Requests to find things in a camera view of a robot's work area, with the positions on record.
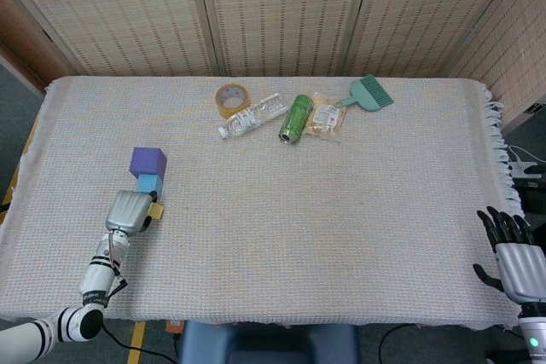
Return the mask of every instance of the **robot finger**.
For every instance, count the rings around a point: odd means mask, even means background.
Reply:
[[[497,232],[497,228],[495,228],[495,224],[484,212],[478,211],[477,213],[478,217],[481,219],[481,222],[484,224],[487,239],[489,239],[489,243],[491,243],[491,248],[494,252],[497,252],[495,246],[501,243],[501,237]]]
[[[501,212],[501,217],[502,219],[504,219],[504,222],[507,224],[508,229],[510,230],[510,233],[512,234],[512,237],[514,238],[515,243],[526,243],[514,219],[512,219],[512,217],[506,212]]]
[[[508,231],[508,226],[506,226],[506,223],[502,219],[501,214],[498,213],[498,211],[492,206],[487,206],[487,211],[493,217],[493,222],[495,223],[495,227],[497,228],[497,231],[499,232],[501,236],[501,242],[504,242],[504,243],[512,242],[513,241],[512,234]]]
[[[532,237],[532,232],[529,230],[529,223],[519,215],[514,215],[514,220],[520,227],[520,232],[525,239],[525,243],[536,245],[537,242],[535,242],[535,239]]]

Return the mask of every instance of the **floor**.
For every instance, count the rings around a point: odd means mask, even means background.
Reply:
[[[0,192],[4,192],[25,145],[26,138],[37,115],[40,99],[26,90],[5,70],[0,68]],[[546,159],[546,109],[507,136],[510,144],[518,145]],[[14,323],[0,321],[0,330]],[[134,323],[114,321],[107,328],[125,344],[131,343]],[[394,325],[368,325],[359,327],[362,363],[377,363],[381,338]],[[149,321],[144,333],[144,349],[158,351],[175,359],[172,335],[165,332],[165,322]],[[523,342],[509,332],[492,327],[473,332],[458,326],[403,327],[392,332],[383,349],[383,362],[387,363],[465,363],[483,364],[488,352],[524,348]],[[128,361],[128,351],[119,347],[107,334],[101,332],[89,343],[60,344],[41,361],[43,364],[135,362]],[[141,363],[168,362],[164,358],[142,354]]]

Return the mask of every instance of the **tape roll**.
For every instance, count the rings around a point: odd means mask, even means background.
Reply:
[[[229,118],[233,114],[250,107],[250,98],[248,97],[247,90],[239,84],[226,84],[221,87],[216,92],[215,100],[218,112],[224,118]],[[242,103],[236,107],[232,107],[234,101],[237,100],[242,101]]]

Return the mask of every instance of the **food packet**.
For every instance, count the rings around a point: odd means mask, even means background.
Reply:
[[[311,98],[313,99],[313,109],[305,123],[303,133],[325,140],[338,141],[347,108],[337,108],[334,105],[339,99],[317,93]]]

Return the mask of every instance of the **robotic hand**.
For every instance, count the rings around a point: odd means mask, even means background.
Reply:
[[[83,307],[64,309],[54,317],[0,332],[0,363],[27,363],[48,354],[58,342],[89,341],[101,331],[110,298],[127,286],[119,272],[129,250],[127,238],[148,228],[152,220],[148,208],[156,200],[155,191],[118,192],[106,218],[108,233],[99,242],[79,286]],[[112,290],[116,278],[119,284]]]
[[[486,285],[504,292],[521,305],[518,319],[533,363],[546,361],[546,257],[535,243],[528,223],[488,206],[491,217],[483,211],[478,216],[497,259],[499,279],[490,277],[482,266],[474,264],[478,277]]]

